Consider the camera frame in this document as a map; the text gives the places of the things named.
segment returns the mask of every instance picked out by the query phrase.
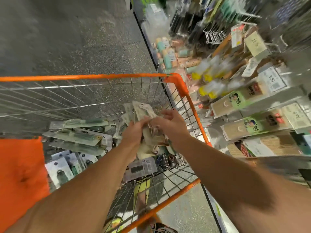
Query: left hand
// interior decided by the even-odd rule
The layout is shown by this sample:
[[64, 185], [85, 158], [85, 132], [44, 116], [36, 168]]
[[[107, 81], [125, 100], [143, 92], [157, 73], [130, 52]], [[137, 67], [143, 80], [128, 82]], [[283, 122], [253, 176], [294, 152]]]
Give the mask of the left hand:
[[136, 158], [138, 147], [142, 139], [142, 128], [148, 121], [150, 121], [150, 119], [150, 117], [145, 117], [136, 123], [131, 121], [128, 127], [122, 133], [122, 141], [120, 145], [124, 145], [130, 150], [130, 162], [133, 162]]

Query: concrete floor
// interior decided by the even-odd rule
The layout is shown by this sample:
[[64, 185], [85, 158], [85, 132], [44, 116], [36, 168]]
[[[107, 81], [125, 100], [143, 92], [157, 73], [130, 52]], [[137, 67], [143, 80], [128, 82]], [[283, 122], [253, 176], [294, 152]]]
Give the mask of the concrete floor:
[[[155, 72], [124, 0], [0, 0], [0, 76]], [[200, 185], [160, 211], [180, 233], [218, 232]]]

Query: metal wire basket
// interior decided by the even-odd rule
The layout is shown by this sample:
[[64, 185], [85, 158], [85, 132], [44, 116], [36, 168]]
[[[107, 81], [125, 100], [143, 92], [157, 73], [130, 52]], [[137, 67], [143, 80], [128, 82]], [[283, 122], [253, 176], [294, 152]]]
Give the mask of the metal wire basket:
[[[48, 130], [51, 121], [107, 117], [115, 124], [133, 100], [162, 108], [175, 108], [189, 133], [208, 143], [207, 136], [179, 74], [111, 74], [26, 76], [0, 78], [0, 136], [34, 138]], [[55, 149], [44, 145], [45, 158]], [[200, 181], [183, 165], [157, 176], [122, 183], [111, 205], [107, 233], [129, 232], [154, 216]]]

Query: hand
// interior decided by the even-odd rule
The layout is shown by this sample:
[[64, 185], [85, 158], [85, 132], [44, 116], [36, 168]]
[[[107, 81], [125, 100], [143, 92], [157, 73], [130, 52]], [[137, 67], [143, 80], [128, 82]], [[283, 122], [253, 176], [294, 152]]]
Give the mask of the hand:
[[142, 139], [142, 128], [149, 120], [149, 117], [145, 117], [136, 123], [131, 121], [122, 133], [122, 141], [119, 145], [129, 149], [129, 163], [133, 162], [136, 158], [138, 147]]
[[174, 149], [178, 150], [179, 141], [182, 138], [191, 137], [186, 123], [176, 109], [163, 110], [162, 114], [164, 114], [163, 117], [156, 117], [150, 123], [152, 126], [159, 126], [173, 143]]

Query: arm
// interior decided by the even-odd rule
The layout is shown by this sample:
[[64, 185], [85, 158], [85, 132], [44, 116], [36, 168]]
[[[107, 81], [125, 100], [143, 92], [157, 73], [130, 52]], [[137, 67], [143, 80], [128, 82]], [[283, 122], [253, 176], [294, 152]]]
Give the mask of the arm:
[[125, 169], [136, 157], [147, 121], [131, 123], [116, 148], [37, 203], [6, 233], [101, 232]]
[[191, 137], [176, 110], [164, 114], [152, 124], [163, 129], [240, 233], [309, 232], [310, 190]]

